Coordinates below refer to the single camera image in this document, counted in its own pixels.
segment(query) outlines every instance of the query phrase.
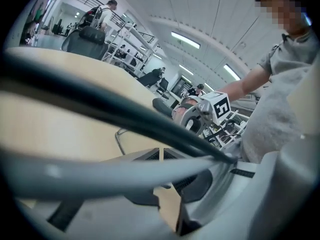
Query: black office chair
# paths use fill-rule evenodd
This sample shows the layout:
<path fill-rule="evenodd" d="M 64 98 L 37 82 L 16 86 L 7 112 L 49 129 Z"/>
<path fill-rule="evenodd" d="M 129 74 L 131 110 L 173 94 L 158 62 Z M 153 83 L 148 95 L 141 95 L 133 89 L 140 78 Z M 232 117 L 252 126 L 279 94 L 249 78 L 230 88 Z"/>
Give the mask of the black office chair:
<path fill-rule="evenodd" d="M 83 29 L 75 29 L 64 40 L 61 50 L 101 60 L 107 52 L 105 44 L 106 34 L 98 29 L 85 26 Z"/>
<path fill-rule="evenodd" d="M 161 82 L 159 83 L 160 87 L 156 90 L 158 94 L 161 94 L 161 97 L 165 98 L 166 100 L 169 100 L 169 97 L 165 95 L 165 92 L 167 91 L 169 82 L 165 79 L 162 78 Z"/>
<path fill-rule="evenodd" d="M 153 86 L 160 80 L 159 76 L 156 76 L 154 73 L 150 72 L 140 78 L 138 81 L 143 84 L 143 86 Z"/>

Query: wire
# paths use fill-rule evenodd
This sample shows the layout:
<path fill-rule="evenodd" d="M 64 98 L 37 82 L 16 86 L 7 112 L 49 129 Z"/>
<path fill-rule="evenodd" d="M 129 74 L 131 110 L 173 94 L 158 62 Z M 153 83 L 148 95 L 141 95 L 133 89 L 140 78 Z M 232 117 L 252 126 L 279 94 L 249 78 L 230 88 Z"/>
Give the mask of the wire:
<path fill-rule="evenodd" d="M 192 157 L 237 161 L 168 118 L 100 85 L 10 52 L 4 53 L 4 60 L 3 90 L 144 135 Z"/>

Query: ceiling light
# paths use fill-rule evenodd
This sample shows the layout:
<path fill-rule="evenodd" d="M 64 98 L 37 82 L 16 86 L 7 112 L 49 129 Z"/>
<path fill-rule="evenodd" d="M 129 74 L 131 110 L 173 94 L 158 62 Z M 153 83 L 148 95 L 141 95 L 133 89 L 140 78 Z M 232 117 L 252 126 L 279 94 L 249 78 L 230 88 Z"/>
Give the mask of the ceiling light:
<path fill-rule="evenodd" d="M 186 81 L 188 81 L 190 84 L 192 83 L 188 78 L 186 78 L 185 76 L 182 75 L 182 78 Z"/>
<path fill-rule="evenodd" d="M 199 49 L 200 48 L 200 44 L 199 43 L 196 43 L 195 41 L 192 41 L 190 40 L 189 38 L 185 37 L 185 36 L 182 36 L 180 34 L 177 34 L 175 32 L 171 32 L 171 35 L 174 37 L 174 38 L 177 38 L 183 42 L 186 42 L 187 44 Z"/>
<path fill-rule="evenodd" d="M 182 68 L 183 70 L 187 71 L 189 74 L 191 74 L 192 76 L 194 75 L 194 73 L 192 73 L 190 70 L 186 69 L 184 66 L 179 64 L 179 67 Z"/>
<path fill-rule="evenodd" d="M 225 64 L 223 67 L 235 80 L 240 80 L 240 77 L 228 66 L 228 64 Z"/>
<path fill-rule="evenodd" d="M 155 57 L 157 57 L 158 59 L 160 59 L 160 60 L 162 60 L 162 58 L 161 57 L 159 57 L 158 55 L 156 55 L 156 54 L 153 54 Z"/>
<path fill-rule="evenodd" d="M 215 91 L 209 84 L 207 84 L 206 82 L 204 83 L 204 85 L 206 86 L 206 87 L 208 87 L 211 91 Z"/>

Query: fluorescent light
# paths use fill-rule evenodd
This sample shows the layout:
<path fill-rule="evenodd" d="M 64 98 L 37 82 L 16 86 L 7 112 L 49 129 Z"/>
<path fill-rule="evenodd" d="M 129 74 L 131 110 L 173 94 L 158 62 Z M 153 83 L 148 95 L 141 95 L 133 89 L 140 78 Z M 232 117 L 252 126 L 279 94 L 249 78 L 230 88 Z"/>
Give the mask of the fluorescent light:
<path fill-rule="evenodd" d="M 191 74 L 192 76 L 194 75 L 194 73 L 192 73 L 190 70 L 186 69 L 184 66 L 179 64 L 179 67 L 182 68 L 183 70 L 187 71 L 189 74 Z"/>
<path fill-rule="evenodd" d="M 159 57 L 158 55 L 156 55 L 156 54 L 153 54 L 155 57 L 157 57 L 158 59 L 160 59 L 160 60 L 162 60 L 162 58 L 161 57 Z"/>
<path fill-rule="evenodd" d="M 306 13 L 303 13 L 303 15 L 304 15 L 304 17 L 305 17 L 305 21 L 306 21 L 306 23 L 307 23 L 309 26 L 311 26 L 311 25 L 312 25 L 312 21 L 311 21 L 311 19 L 307 16 L 307 14 L 306 14 Z"/>
<path fill-rule="evenodd" d="M 188 81 L 190 84 L 192 83 L 188 78 L 186 78 L 185 76 L 182 75 L 182 78 L 186 81 Z"/>
<path fill-rule="evenodd" d="M 233 76 L 235 80 L 240 80 L 240 77 L 227 64 L 225 64 L 223 67 L 231 76 Z"/>
<path fill-rule="evenodd" d="M 177 38 L 177 39 L 179 39 L 179 40 L 181 40 L 181 41 L 183 41 L 183 42 L 186 42 L 187 44 L 189 44 L 189 45 L 191 45 L 191 46 L 193 46 L 193 47 L 195 47 L 195 48 L 197 48 L 197 49 L 200 48 L 200 44 L 199 44 L 199 43 L 196 43 L 195 41 L 192 41 L 192 40 L 190 40 L 189 38 L 186 38 L 186 37 L 184 37 L 184 36 L 182 36 L 182 35 L 180 35 L 180 34 L 177 34 L 177 33 L 175 33 L 175 32 L 171 32 L 171 35 L 172 35 L 174 38 Z"/>
<path fill-rule="evenodd" d="M 206 82 L 204 83 L 204 85 L 206 86 L 206 87 L 208 87 L 211 91 L 215 91 L 209 84 L 207 84 Z"/>

